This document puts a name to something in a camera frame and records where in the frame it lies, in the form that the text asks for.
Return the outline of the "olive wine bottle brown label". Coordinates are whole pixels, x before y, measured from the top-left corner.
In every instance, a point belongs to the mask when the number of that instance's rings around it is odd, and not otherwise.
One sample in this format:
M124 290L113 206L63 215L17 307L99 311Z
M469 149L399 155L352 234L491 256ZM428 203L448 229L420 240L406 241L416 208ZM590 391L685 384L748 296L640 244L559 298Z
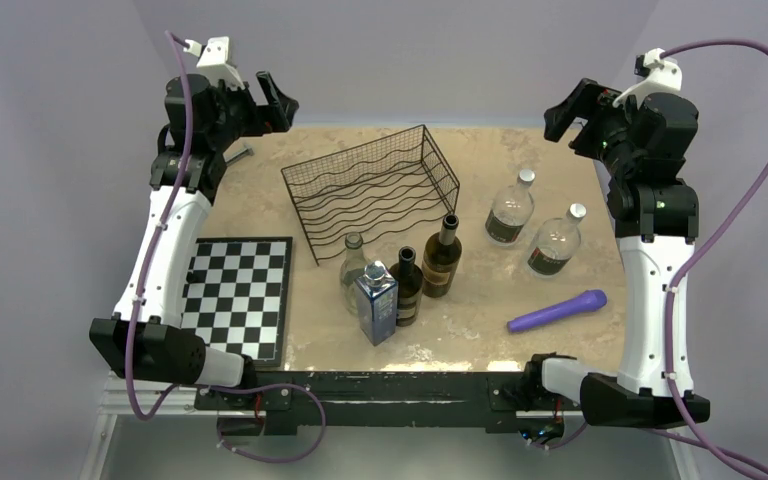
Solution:
M446 215L440 232L426 241L421 271L423 293L430 298L443 297L451 288L462 255L458 226L459 218L455 214Z

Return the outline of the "dark wine bottle Negroamaro label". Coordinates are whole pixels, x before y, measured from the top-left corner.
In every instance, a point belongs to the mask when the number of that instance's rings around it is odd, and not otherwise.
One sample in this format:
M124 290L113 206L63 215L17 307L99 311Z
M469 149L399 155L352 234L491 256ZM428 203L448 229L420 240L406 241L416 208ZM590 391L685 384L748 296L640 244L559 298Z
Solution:
M398 283L396 325L407 327L415 322L423 298L424 277L416 265L416 251L402 247L388 271Z

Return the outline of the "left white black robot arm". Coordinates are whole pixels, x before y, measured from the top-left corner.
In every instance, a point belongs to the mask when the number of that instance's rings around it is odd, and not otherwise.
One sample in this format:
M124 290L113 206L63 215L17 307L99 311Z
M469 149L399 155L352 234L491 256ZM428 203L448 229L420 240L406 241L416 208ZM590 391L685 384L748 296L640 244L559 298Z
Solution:
M121 378L180 385L216 385L232 408L257 399L252 359L208 346L182 327L184 286L202 225L227 169L226 150L241 137L290 130L299 103L260 71L266 102L249 89L199 74L166 85L168 122L151 165L150 211L128 285L108 318L96 318L89 339Z

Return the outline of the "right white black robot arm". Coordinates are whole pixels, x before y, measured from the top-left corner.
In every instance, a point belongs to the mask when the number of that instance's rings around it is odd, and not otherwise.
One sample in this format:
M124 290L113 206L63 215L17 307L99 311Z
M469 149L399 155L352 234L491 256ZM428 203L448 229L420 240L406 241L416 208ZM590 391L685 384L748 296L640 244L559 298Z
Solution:
M546 110L547 140L558 141L583 120L570 148L609 172L607 206L628 297L619 369L605 373L571 356L536 354L517 388L526 409L562 397L593 426L669 429L709 419L686 342L685 276L696 253L699 199L679 176L698 115L675 93L623 97L591 79Z

